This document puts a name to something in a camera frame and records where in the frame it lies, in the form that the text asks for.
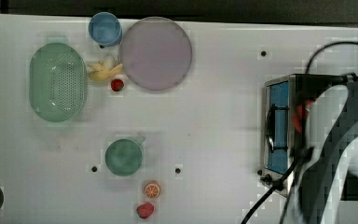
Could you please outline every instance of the white tabletop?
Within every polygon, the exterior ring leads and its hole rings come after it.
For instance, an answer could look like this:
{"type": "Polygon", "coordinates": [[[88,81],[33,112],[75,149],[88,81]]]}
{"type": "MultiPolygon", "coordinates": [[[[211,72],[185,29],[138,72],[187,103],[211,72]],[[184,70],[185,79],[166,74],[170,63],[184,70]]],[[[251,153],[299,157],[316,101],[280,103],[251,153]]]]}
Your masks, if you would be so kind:
{"type": "MultiPolygon", "coordinates": [[[[302,73],[309,56],[337,40],[358,40],[358,28],[178,22],[194,60],[177,88],[153,94],[129,80],[114,94],[89,81],[82,112],[65,123],[39,118],[28,100],[29,63],[48,37],[67,36],[86,63],[100,49],[90,18],[0,15],[0,186],[2,224],[241,223],[266,189],[260,166],[264,83],[302,73]],[[266,57],[260,51],[267,52],[266,57]],[[144,164],[129,178],[111,174],[104,152],[120,136],[143,133],[144,164]],[[90,171],[93,165],[97,173],[90,171]],[[176,166],[182,173],[176,175],[176,166]],[[161,195],[147,220],[135,213],[145,181],[161,195]]],[[[121,20],[124,34],[134,24],[121,20]]],[[[358,74],[358,48],[336,47],[318,57],[318,74],[358,74]]],[[[252,223],[276,223],[285,199],[274,194],[252,223]]]]}

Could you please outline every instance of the red fruit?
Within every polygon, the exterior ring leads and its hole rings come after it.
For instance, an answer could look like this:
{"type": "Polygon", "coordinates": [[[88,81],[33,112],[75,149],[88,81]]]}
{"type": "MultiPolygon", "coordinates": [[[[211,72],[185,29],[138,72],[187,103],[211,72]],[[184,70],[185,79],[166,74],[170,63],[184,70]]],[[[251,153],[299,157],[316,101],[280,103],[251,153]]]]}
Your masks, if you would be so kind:
{"type": "Polygon", "coordinates": [[[140,218],[145,219],[153,214],[154,206],[152,203],[144,203],[142,205],[139,205],[138,208],[136,208],[136,212],[138,213],[138,216],[140,218]]]}
{"type": "Polygon", "coordinates": [[[296,131],[299,133],[302,133],[302,121],[304,119],[307,119],[308,113],[310,111],[310,104],[312,104],[313,101],[308,100],[305,102],[304,105],[298,105],[296,107],[296,113],[292,116],[292,122],[295,126],[296,131]]]}
{"type": "Polygon", "coordinates": [[[112,91],[121,91],[124,87],[124,82],[120,79],[113,79],[110,83],[110,87],[112,88],[112,91]]]}

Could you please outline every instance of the green cup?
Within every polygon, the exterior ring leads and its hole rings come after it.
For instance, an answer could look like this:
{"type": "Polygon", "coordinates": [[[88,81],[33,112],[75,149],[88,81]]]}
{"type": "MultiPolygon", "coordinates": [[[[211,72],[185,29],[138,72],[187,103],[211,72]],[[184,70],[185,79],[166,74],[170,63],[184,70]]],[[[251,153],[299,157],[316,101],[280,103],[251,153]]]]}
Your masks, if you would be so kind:
{"type": "Polygon", "coordinates": [[[143,136],[119,139],[105,153],[107,168],[115,175],[133,175],[142,164],[143,136]]]}

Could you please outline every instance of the purple plate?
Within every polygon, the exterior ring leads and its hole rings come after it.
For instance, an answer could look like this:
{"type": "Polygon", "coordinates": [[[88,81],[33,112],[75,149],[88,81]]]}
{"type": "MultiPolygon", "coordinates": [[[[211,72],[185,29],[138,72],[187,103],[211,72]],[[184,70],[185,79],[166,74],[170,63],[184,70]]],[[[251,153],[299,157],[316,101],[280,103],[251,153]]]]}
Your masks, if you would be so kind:
{"type": "Polygon", "coordinates": [[[120,59],[127,76],[137,85],[163,91],[176,86],[191,65],[191,43],[174,21],[149,17],[124,35],[120,59]]]}

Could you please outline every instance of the green basket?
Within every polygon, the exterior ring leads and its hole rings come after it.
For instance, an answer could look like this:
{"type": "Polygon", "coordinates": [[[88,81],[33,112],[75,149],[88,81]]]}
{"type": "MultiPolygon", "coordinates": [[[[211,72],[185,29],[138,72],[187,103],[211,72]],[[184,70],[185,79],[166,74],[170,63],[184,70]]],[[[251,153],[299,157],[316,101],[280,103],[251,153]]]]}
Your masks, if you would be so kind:
{"type": "Polygon", "coordinates": [[[86,96],[86,66],[74,49],[52,43],[36,52],[30,64],[30,102],[40,118],[50,122],[71,119],[86,96]]]}

